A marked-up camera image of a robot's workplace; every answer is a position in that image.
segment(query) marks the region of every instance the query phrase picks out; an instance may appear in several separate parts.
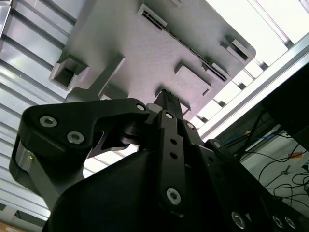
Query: black metal bracket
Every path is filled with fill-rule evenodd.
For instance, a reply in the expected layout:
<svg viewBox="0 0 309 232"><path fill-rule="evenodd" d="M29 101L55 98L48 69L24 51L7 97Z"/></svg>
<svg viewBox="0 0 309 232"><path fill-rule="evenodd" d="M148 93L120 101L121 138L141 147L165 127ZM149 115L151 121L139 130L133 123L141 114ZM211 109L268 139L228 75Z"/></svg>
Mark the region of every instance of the black metal bracket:
<svg viewBox="0 0 309 232"><path fill-rule="evenodd" d="M161 94L163 107L154 110L124 99L34 106L23 113L10 172L52 210L48 231L72 224L80 231L88 225L94 231L144 231L154 220L174 231L306 231L299 214L219 141L203 143L180 116L179 101L166 103L167 93ZM84 179L87 158L129 144L139 151ZM72 208L78 218L64 221ZM121 215L122 223L110 214Z"/></svg>

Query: fluorescent light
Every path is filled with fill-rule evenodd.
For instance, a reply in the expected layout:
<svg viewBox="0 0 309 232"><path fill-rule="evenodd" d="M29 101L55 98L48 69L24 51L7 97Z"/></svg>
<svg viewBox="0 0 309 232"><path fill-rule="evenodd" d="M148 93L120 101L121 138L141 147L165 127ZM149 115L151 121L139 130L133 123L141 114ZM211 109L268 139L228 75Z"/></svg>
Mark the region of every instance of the fluorescent light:
<svg viewBox="0 0 309 232"><path fill-rule="evenodd" d="M296 43L309 32L309 14L296 0L257 0L281 30Z"/></svg>
<svg viewBox="0 0 309 232"><path fill-rule="evenodd" d="M89 176L91 176L91 175L93 175L93 174L94 174L93 172L87 170L86 168L83 169L83 176L84 176L85 178L88 178Z"/></svg>
<svg viewBox="0 0 309 232"><path fill-rule="evenodd" d="M224 102L225 104L228 104L240 92L241 89L235 83L229 82L213 99L217 102Z"/></svg>
<svg viewBox="0 0 309 232"><path fill-rule="evenodd" d="M91 170L95 173L97 173L97 172L99 172L102 169L107 167L106 164L100 162L99 160L95 159L94 157L86 159L84 166L87 169L89 169L89 170Z"/></svg>
<svg viewBox="0 0 309 232"><path fill-rule="evenodd" d="M258 66L258 64L252 60L250 61L247 66L245 67L245 70L250 73L250 75L252 75L253 77L258 77L263 70L261 69L260 66Z"/></svg>
<svg viewBox="0 0 309 232"><path fill-rule="evenodd" d="M240 71L234 78L233 81L238 83L243 83L245 86L248 86L252 83L253 79L244 71Z"/></svg>
<svg viewBox="0 0 309 232"><path fill-rule="evenodd" d="M209 120L221 109L222 107L218 103L216 103L214 100L211 100L207 105L204 106L198 115Z"/></svg>
<svg viewBox="0 0 309 232"><path fill-rule="evenodd" d="M304 7L304 9L309 13L309 0L299 0L300 4Z"/></svg>
<svg viewBox="0 0 309 232"><path fill-rule="evenodd" d="M247 0L206 1L255 48L256 55L268 66L287 51L280 38Z"/></svg>
<svg viewBox="0 0 309 232"><path fill-rule="evenodd" d="M122 157L117 155L115 152L108 151L108 152L105 152L101 155L96 156L96 159L110 165L110 164L113 164L113 163L121 160Z"/></svg>
<svg viewBox="0 0 309 232"><path fill-rule="evenodd" d="M123 156L128 156L128 155L131 155L134 152L137 152L138 149L139 149L138 146L130 144L130 146L127 149L122 150L122 151L117 151L117 153L120 153Z"/></svg>
<svg viewBox="0 0 309 232"><path fill-rule="evenodd" d="M268 67L228 105L198 130L203 140L217 137L265 96L309 62L309 34Z"/></svg>
<svg viewBox="0 0 309 232"><path fill-rule="evenodd" d="M201 121L198 117L193 117L190 122L197 128L201 128L204 125L204 122Z"/></svg>
<svg viewBox="0 0 309 232"><path fill-rule="evenodd" d="M276 22L270 17L270 15L265 11L265 9L260 5L258 0L248 0L248 2L254 7L254 9L262 16L262 18L267 22L267 24L273 29L277 36L282 40L284 44L288 44L290 39L281 30L281 28L276 24Z"/></svg>

